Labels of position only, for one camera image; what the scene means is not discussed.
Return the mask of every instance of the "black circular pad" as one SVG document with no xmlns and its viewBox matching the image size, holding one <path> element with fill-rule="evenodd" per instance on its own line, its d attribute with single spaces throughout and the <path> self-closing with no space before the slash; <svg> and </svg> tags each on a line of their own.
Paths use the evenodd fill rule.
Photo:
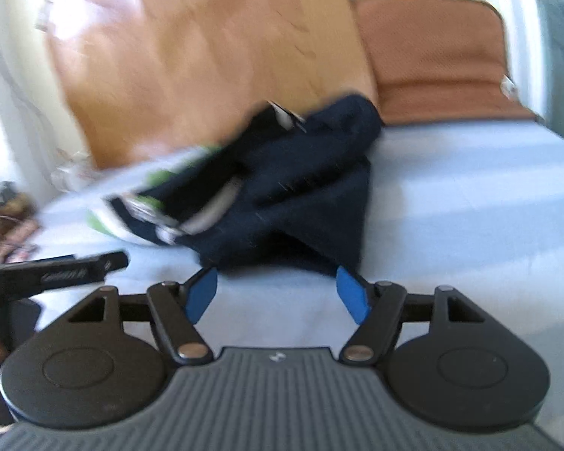
<svg viewBox="0 0 564 451">
<path fill-rule="evenodd" d="M 494 352 L 460 348 L 447 351 L 438 359 L 438 372 L 459 387 L 489 388 L 506 377 L 508 365 Z"/>
<path fill-rule="evenodd" d="M 165 382 L 159 352 L 118 327 L 93 324 L 48 327 L 5 361 L 0 386 L 18 417 L 87 429 L 131 416 L 156 398 Z"/>
<path fill-rule="evenodd" d="M 48 358 L 44 376 L 60 388 L 87 388 L 108 378 L 114 367 L 113 358 L 106 351 L 71 348 Z"/>
<path fill-rule="evenodd" d="M 514 334 L 451 324 L 399 346 L 385 370 L 399 402 L 436 425 L 496 432 L 531 421 L 549 388 L 543 360 Z"/>
</svg>

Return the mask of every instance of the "metal rivet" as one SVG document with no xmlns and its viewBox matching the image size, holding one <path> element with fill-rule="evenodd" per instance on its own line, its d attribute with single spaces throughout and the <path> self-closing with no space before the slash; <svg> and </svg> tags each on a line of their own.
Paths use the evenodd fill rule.
<svg viewBox="0 0 564 451">
<path fill-rule="evenodd" d="M 177 353 L 181 358 L 187 360 L 198 360 L 204 358 L 209 353 L 209 348 L 201 343 L 182 344 L 177 348 Z"/>
<path fill-rule="evenodd" d="M 349 361 L 367 361 L 374 357 L 374 351 L 368 346 L 349 346 L 344 350 L 344 357 Z"/>
</svg>

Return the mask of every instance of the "clothing tag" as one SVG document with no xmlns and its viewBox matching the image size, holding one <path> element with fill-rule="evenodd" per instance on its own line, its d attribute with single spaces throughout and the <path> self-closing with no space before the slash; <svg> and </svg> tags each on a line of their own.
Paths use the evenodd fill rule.
<svg viewBox="0 0 564 451">
<path fill-rule="evenodd" d="M 503 77 L 502 80 L 502 93 L 508 97 L 511 101 L 518 101 L 518 87 L 514 82 L 507 76 Z"/>
<path fill-rule="evenodd" d="M 183 234 L 180 230 L 166 225 L 157 226 L 155 233 L 161 241 L 172 246 L 176 244 L 176 239 Z"/>
<path fill-rule="evenodd" d="M 35 20 L 35 28 L 42 32 L 48 31 L 48 22 L 50 22 L 50 11 L 54 3 L 50 0 L 44 0 L 44 4 L 38 11 L 38 16 Z"/>
<path fill-rule="evenodd" d="M 293 127 L 297 126 L 303 132 L 306 132 L 305 128 L 302 124 L 305 123 L 305 119 L 300 115 L 297 115 L 294 112 L 286 110 L 285 108 L 281 107 L 277 103 L 273 101 L 269 102 L 272 107 L 274 107 L 274 111 L 276 112 L 276 118 L 278 119 L 278 123 L 284 127 L 286 130 L 290 130 Z"/>
</svg>

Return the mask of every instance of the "gray ribbed platform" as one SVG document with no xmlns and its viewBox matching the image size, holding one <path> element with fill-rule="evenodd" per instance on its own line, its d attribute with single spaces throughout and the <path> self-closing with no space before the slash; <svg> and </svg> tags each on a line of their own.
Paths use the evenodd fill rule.
<svg viewBox="0 0 564 451">
<path fill-rule="evenodd" d="M 285 357 L 272 361 L 277 352 Z M 342 366 L 328 349 L 225 349 L 179 370 L 156 402 L 117 424 L 65 432 L 21 423 L 0 439 L 0 451 L 559 449 L 533 426 L 476 436 L 428 425 L 373 371 Z"/>
</svg>

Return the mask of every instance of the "mattress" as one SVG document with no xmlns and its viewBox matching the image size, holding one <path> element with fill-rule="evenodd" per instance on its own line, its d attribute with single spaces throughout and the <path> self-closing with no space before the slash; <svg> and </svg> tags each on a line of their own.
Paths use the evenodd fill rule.
<svg viewBox="0 0 564 451">
<path fill-rule="evenodd" d="M 111 275 L 122 294 L 199 269 L 182 247 L 129 244 L 95 232 L 86 212 L 98 199 L 142 183 L 146 174 L 190 159 L 188 151 L 112 171 L 41 214 L 39 257 L 127 250 L 127 270 Z M 453 285 L 529 343 L 548 363 L 552 386 L 539 425 L 564 444 L 564 140 L 533 122 L 454 123 L 385 130 L 371 152 L 371 200 L 361 274 L 431 294 Z M 36 297 L 38 328 L 92 291 Z M 197 325 L 215 352 L 223 346 L 329 346 L 337 353 L 355 324 L 334 280 L 261 267 L 220 276 Z M 126 330 L 150 339 L 145 324 Z M 426 331 L 404 327 L 400 340 Z"/>
</svg>

